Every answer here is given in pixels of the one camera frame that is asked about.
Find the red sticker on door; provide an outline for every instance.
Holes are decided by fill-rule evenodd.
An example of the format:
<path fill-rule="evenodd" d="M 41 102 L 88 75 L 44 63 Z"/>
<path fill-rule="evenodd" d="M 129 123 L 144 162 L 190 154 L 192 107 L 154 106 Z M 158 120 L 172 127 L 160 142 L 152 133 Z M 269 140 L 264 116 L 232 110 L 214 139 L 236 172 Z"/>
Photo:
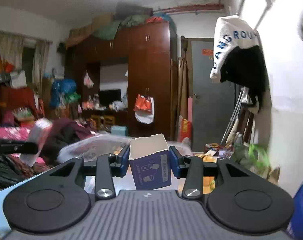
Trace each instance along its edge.
<path fill-rule="evenodd" d="M 203 49 L 202 53 L 204 56 L 213 56 L 213 50 L 212 49 Z"/>

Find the wall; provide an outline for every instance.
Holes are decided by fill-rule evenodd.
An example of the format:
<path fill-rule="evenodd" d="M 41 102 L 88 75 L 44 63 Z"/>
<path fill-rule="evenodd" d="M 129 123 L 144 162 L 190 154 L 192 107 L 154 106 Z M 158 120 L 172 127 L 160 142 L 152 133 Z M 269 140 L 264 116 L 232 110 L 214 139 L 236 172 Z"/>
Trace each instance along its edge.
<path fill-rule="evenodd" d="M 64 73 L 64 57 L 56 53 L 60 41 L 69 36 L 69 27 L 26 11 L 0 6 L 0 30 L 53 41 L 50 46 L 46 71 L 54 67 Z"/>
<path fill-rule="evenodd" d="M 225 2 L 237 12 L 238 0 Z M 291 195 L 303 182 L 303 42 L 298 35 L 302 12 L 303 0 L 276 0 L 257 29 L 269 78 L 264 100 L 271 101 L 256 116 L 254 140 L 269 143 L 271 164 L 281 167 L 279 185 Z"/>
<path fill-rule="evenodd" d="M 180 37 L 185 38 L 213 38 L 216 21 L 226 16 L 224 12 L 203 12 L 170 15 L 177 26 L 177 53 L 181 56 Z"/>
<path fill-rule="evenodd" d="M 125 76 L 128 64 L 101 66 L 100 90 L 120 89 L 122 97 L 126 94 L 128 78 Z"/>

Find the white label on box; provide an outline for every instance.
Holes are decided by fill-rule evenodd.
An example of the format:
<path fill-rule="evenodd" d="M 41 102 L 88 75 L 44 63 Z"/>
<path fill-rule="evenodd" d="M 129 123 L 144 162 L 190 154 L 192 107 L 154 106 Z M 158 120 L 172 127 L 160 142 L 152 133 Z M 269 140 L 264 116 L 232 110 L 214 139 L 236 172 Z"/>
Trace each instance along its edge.
<path fill-rule="evenodd" d="M 167 155 L 163 154 L 160 156 L 161 160 L 161 172 L 163 176 L 163 182 L 168 181 L 168 169 L 167 169 Z"/>

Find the wardrobe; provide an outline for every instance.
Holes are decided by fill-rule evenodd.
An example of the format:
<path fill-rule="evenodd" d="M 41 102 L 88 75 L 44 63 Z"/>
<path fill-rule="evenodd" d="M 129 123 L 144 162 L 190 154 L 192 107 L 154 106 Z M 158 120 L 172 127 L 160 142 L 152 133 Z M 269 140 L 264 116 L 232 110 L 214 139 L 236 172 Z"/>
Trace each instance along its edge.
<path fill-rule="evenodd" d="M 156 22 L 122 28 L 114 40 L 89 36 L 67 50 L 65 78 L 77 83 L 81 101 L 99 90 L 101 65 L 128 63 L 127 126 L 130 136 L 150 136 L 163 133 L 174 139 L 177 95 L 177 35 L 169 22 Z M 86 71 L 94 82 L 88 89 L 83 85 Z M 152 124 L 142 124 L 135 118 L 137 95 L 154 98 L 155 116 Z"/>

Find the curtain rod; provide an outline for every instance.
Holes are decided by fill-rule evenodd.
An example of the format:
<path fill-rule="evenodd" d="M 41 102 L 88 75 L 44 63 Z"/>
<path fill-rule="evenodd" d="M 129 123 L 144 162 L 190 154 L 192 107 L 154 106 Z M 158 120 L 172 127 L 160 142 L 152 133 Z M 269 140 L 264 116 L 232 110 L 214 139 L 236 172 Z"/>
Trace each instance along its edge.
<path fill-rule="evenodd" d="M 46 42 L 49 42 L 50 44 L 53 43 L 53 41 L 49 41 L 49 40 L 46 40 L 46 39 L 41 39 L 41 38 L 29 36 L 29 35 L 19 34 L 19 33 L 6 32 L 6 31 L 2 31 L 2 30 L 0 30 L 0 33 L 10 34 L 10 35 L 16 35 L 16 36 L 22 36 L 22 37 L 25 37 L 25 38 L 28 38 L 28 39 L 34 39 L 34 40 L 39 40 L 39 41 L 46 41 Z"/>

